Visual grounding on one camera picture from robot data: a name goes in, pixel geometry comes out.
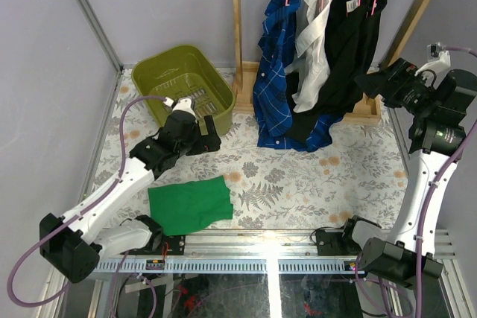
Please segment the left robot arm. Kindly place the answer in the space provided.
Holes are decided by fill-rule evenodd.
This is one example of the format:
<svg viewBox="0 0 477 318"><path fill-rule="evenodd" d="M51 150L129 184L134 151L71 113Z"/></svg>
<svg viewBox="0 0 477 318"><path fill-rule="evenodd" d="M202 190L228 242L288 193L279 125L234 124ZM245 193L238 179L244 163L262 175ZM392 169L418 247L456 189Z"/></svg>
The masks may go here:
<svg viewBox="0 0 477 318"><path fill-rule="evenodd" d="M107 222L130 198L173 168L181 156L215 152L221 140L212 116L204 118L206 133L183 110L167 117L158 133L138 143L124 168L61 217L40 221L40 254L72 284L86 279L102 259L131 250L155 254L162 249L163 228L146 214L113 228Z"/></svg>

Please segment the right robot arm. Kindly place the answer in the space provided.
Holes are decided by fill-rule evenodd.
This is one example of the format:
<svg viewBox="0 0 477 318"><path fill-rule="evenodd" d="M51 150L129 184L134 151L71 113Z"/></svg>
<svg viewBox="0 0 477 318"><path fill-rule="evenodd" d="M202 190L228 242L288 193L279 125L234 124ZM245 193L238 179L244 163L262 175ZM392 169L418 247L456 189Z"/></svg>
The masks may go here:
<svg viewBox="0 0 477 318"><path fill-rule="evenodd" d="M435 258L435 230L446 187L470 139L461 126L476 98L476 76L449 71L438 87L424 73L437 74L436 62L418 68L403 58L381 71L356 78L364 93L380 95L385 106L404 108L414 117L408 131L408 184L397 220L388 234L369 220L353 216L344 224L340 245L348 254L361 250L360 270L405 288L424 278L437 279L443 266Z"/></svg>

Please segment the blue plaid shirt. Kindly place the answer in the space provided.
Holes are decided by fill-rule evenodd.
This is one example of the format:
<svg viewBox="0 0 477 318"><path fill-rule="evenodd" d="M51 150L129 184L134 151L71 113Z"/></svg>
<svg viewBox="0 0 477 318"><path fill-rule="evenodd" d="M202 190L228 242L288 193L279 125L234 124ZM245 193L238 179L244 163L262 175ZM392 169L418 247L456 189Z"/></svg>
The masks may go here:
<svg viewBox="0 0 477 318"><path fill-rule="evenodd" d="M340 115L322 115L304 141L287 136L291 129L292 110L287 99L285 67L294 59L296 12L301 0L270 0L262 22L258 46L262 50L259 69L253 85L253 108L258 124L258 147L275 150L293 149L314 152L332 143L330 127Z"/></svg>

